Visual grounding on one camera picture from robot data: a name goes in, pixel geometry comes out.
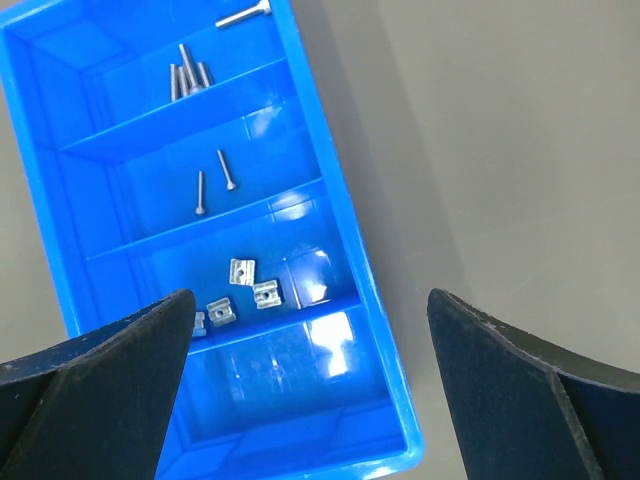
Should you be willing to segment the silver cap screw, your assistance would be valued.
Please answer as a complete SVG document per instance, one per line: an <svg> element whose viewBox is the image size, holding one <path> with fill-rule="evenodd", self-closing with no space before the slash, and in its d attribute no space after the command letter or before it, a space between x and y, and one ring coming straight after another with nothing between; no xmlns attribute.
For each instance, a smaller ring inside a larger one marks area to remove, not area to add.
<svg viewBox="0 0 640 480"><path fill-rule="evenodd" d="M211 80L209 79L209 75L208 75L208 70L206 65L203 62L198 62L197 63L198 66L198 70L199 70L199 74L200 74L200 79L202 82L202 85L206 88L211 86Z"/></svg>
<svg viewBox="0 0 640 480"><path fill-rule="evenodd" d="M195 69L195 64L193 62L191 53L188 47L184 43L180 43L178 47L179 47L180 55L183 61L183 67L187 76L189 93L190 94L196 93L201 89L201 87L200 87L197 72Z"/></svg>

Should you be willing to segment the silver T-slot nut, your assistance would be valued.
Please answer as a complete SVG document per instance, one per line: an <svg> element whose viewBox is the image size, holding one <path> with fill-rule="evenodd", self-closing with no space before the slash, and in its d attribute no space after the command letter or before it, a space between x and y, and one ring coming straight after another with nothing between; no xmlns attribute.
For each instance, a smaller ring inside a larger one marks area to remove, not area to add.
<svg viewBox="0 0 640 480"><path fill-rule="evenodd" d="M206 315L202 311L197 311L194 317L193 336L203 337L207 334Z"/></svg>
<svg viewBox="0 0 640 480"><path fill-rule="evenodd" d="M238 286L253 286L255 282L256 261L253 259L230 260L229 283Z"/></svg>
<svg viewBox="0 0 640 480"><path fill-rule="evenodd" d="M254 301L259 310L277 307L283 303L280 296L279 283L276 279L256 283L252 289Z"/></svg>
<svg viewBox="0 0 640 480"><path fill-rule="evenodd" d="M227 325L237 318L229 297L223 297L207 304L206 309L214 327Z"/></svg>

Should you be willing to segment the small lone screw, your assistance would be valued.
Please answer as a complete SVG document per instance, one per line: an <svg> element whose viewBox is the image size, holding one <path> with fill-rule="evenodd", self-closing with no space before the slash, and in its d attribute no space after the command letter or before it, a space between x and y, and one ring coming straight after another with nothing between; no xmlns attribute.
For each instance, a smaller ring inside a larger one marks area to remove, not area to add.
<svg viewBox="0 0 640 480"><path fill-rule="evenodd" d="M222 168L222 171L223 171L223 174L224 174L224 177L225 177L226 189L228 191L233 191L234 189L237 188L237 185L233 181L233 178L231 176L230 170L229 170L227 162L226 162L226 158L225 158L224 152L221 149L217 149L216 150L216 154L217 154L220 166Z"/></svg>

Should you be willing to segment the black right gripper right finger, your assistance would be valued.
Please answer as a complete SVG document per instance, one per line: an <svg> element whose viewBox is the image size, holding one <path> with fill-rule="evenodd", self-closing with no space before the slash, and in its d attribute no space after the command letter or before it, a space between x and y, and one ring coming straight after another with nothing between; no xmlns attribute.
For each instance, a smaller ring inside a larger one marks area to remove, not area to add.
<svg viewBox="0 0 640 480"><path fill-rule="evenodd" d="M427 317L470 479L636 479L639 376L441 289Z"/></svg>

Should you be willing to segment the large silver screw in tray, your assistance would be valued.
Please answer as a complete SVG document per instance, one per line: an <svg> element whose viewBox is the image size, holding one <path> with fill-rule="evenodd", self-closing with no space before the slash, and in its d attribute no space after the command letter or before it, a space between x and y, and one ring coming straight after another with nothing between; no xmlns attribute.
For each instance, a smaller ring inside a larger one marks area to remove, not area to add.
<svg viewBox="0 0 640 480"><path fill-rule="evenodd" d="M259 0L255 5L247 7L215 22L217 28L227 28L257 15L269 15L272 12L269 0Z"/></svg>

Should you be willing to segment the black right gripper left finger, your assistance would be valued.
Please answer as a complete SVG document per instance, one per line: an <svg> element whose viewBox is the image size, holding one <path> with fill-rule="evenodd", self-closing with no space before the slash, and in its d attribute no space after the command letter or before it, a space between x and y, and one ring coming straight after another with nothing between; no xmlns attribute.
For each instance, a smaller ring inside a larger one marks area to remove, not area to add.
<svg viewBox="0 0 640 480"><path fill-rule="evenodd" d="M4 479L152 479L195 318L177 290L1 365Z"/></svg>

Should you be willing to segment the thin silver screw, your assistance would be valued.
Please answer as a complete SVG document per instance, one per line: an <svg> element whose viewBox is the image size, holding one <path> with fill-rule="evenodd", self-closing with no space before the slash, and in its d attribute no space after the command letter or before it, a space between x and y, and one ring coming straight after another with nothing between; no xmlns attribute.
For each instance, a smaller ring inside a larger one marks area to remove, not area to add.
<svg viewBox="0 0 640 480"><path fill-rule="evenodd" d="M195 213L199 216L202 216L206 213L205 209L205 174L203 171L198 172L198 190L197 190L197 205L195 208Z"/></svg>

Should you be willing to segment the blue compartment tray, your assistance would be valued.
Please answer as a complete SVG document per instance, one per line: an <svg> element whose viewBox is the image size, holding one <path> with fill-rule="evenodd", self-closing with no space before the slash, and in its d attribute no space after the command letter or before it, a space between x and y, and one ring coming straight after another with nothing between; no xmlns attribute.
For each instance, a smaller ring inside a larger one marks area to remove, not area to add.
<svg viewBox="0 0 640 480"><path fill-rule="evenodd" d="M425 442L293 8L215 26L247 7L2 12L1 78L64 324L78 336L178 289L202 312L230 298L236 320L191 343L160 479L410 469ZM255 260L254 284L276 279L283 303L259 310L253 286L229 283L232 258Z"/></svg>

